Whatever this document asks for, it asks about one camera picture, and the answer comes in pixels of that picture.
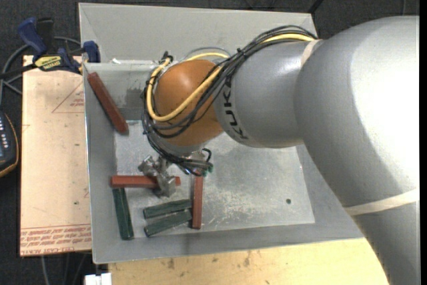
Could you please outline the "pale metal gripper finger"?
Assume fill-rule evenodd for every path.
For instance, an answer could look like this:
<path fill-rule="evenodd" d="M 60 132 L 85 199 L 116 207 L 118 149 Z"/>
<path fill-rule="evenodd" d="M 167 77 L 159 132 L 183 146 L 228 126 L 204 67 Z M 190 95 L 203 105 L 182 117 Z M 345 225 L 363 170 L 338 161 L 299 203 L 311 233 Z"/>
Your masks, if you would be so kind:
<path fill-rule="evenodd" d="M 158 176 L 160 173 L 160 157 L 147 156 L 139 165 L 138 170 L 145 176 Z"/>
<path fill-rule="evenodd" d="M 154 190 L 155 195 L 166 196 L 169 198 L 173 194 L 175 194 L 175 191 L 176 191 L 175 177 L 164 175 L 164 174 L 158 174 L 156 175 L 156 180 L 159 187 L 158 189 Z"/>

